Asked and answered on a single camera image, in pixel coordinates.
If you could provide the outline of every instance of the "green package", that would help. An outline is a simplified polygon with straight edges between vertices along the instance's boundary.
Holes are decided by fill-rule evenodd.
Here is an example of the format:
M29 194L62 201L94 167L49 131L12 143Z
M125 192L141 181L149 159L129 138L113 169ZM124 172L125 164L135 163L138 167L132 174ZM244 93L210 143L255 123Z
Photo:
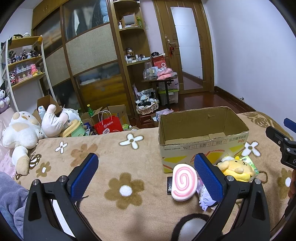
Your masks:
M252 162L252 160L249 156L244 156L240 160L248 163L254 169L256 174L259 173L258 169L255 167L254 163Z

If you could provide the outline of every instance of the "bottle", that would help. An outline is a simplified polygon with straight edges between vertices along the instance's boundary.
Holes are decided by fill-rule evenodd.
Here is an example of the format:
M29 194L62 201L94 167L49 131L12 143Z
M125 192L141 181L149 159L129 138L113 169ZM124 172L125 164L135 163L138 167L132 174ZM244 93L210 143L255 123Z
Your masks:
M94 111L90 107L90 104L87 105L87 111L88 111L90 117L92 117L94 115Z

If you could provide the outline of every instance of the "bed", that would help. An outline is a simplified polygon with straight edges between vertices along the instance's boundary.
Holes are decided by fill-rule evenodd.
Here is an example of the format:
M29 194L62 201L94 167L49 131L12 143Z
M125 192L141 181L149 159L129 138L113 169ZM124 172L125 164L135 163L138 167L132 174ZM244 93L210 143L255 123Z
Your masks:
M246 152L260 171L258 178L263 184L273 228L287 206L292 170L280 163L279 147L266 137L265 129L273 126L291 136L261 112L238 116L250 129ZM126 142L129 133L133 135L130 144ZM36 178L41 182L55 181L68 175L90 152L99 156L99 168L76 205L102 240L170 240L182 217L204 213L197 196L175 202L167 195L167 177L172 174L163 173L158 128L40 140L30 154L29 174L17 174L15 180L27 189ZM223 233L231 228L239 206L238 200Z

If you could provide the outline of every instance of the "pink package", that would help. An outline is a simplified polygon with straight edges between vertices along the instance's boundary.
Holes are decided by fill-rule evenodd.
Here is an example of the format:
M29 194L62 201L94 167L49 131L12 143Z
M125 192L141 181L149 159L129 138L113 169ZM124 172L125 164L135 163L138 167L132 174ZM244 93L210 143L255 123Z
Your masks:
M15 176L15 166L12 164L11 160L12 149L10 149L4 156L3 160L0 161L0 172L5 172L10 177Z
M173 76L174 76L173 73L172 74L164 74L164 75L159 76L157 78L157 80L165 80L165 79L170 78L170 77L173 77Z
M173 70L171 68L166 68L163 71L157 72L157 76L161 76L164 74L172 74L172 73L173 73Z

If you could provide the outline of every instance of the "blue handle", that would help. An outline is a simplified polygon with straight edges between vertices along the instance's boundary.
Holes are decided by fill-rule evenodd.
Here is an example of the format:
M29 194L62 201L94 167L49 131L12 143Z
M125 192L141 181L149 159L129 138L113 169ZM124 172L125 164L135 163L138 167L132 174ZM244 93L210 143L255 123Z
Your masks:
M288 118L284 119L284 126L296 133L296 123Z

